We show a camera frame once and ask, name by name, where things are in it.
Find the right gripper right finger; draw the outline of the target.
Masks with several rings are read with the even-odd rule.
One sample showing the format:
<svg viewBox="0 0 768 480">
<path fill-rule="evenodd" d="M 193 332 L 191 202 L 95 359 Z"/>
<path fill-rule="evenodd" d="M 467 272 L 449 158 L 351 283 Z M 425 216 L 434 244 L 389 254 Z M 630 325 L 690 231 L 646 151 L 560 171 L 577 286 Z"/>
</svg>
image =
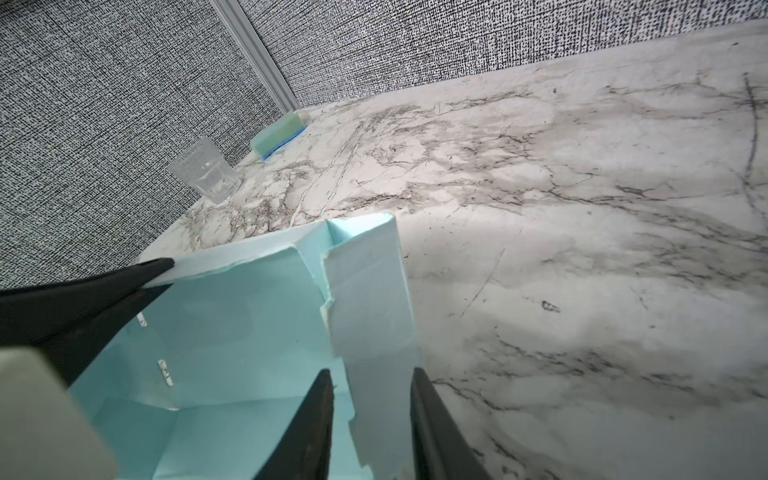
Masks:
<svg viewBox="0 0 768 480">
<path fill-rule="evenodd" d="M 410 402 L 417 479 L 490 479 L 420 367 L 412 375 Z"/>
</svg>

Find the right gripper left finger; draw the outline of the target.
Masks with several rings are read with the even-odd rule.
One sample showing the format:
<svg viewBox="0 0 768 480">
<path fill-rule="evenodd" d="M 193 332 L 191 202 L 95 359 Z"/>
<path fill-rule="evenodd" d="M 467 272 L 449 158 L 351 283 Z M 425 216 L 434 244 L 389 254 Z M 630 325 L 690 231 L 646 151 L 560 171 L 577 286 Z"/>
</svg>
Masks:
<svg viewBox="0 0 768 480">
<path fill-rule="evenodd" d="M 334 416 L 331 372 L 322 369 L 255 480 L 329 476 Z"/>
</svg>

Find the light blue paper box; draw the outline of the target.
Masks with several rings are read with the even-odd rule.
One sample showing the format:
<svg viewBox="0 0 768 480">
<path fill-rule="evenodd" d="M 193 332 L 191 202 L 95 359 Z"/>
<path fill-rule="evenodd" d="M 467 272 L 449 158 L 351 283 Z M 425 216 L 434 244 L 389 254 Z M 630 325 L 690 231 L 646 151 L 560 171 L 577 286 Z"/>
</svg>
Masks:
<svg viewBox="0 0 768 480">
<path fill-rule="evenodd" d="M 122 479 L 250 479 L 321 370 L 329 475 L 393 479 L 412 460 L 421 363 L 397 224 L 319 221 L 176 260 L 160 296 L 71 386 Z"/>
</svg>

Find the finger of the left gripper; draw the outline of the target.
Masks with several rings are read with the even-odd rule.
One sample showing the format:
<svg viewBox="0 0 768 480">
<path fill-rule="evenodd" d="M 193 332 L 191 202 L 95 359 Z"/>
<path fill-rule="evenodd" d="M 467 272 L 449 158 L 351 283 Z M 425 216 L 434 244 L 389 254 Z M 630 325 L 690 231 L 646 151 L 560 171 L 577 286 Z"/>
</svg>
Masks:
<svg viewBox="0 0 768 480">
<path fill-rule="evenodd" d="M 139 289 L 92 318 L 79 321 L 35 346 L 66 386 L 71 386 L 117 333 L 169 286 Z"/>
<path fill-rule="evenodd" d="M 34 345 L 96 316 L 174 267 L 160 258 L 80 280 L 1 292 L 1 343 Z"/>
</svg>

